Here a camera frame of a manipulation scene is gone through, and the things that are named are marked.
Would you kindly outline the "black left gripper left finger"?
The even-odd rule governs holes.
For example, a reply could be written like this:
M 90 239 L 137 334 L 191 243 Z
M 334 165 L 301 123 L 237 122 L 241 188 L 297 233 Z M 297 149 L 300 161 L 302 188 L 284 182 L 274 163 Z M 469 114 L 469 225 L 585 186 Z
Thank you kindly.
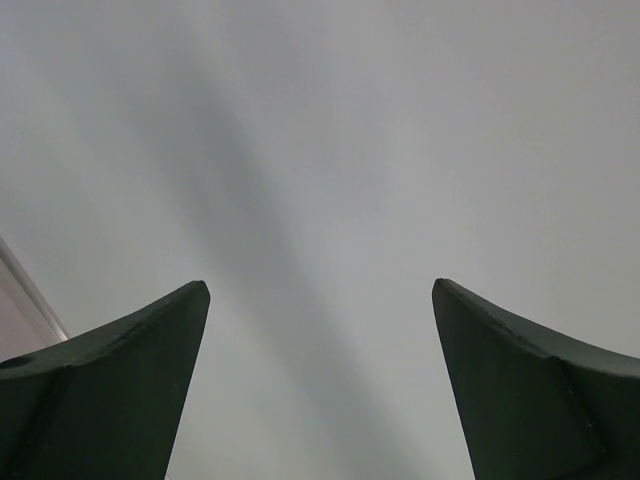
M 1 364 L 4 479 L 162 479 L 210 304 L 192 281 Z

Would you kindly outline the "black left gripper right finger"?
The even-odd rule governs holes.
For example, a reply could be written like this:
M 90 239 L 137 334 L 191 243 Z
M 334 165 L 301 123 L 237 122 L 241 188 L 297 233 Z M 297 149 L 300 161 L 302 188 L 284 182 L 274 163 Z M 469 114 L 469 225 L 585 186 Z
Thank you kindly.
M 475 478 L 638 478 L 638 359 L 449 279 L 435 281 L 432 302 Z

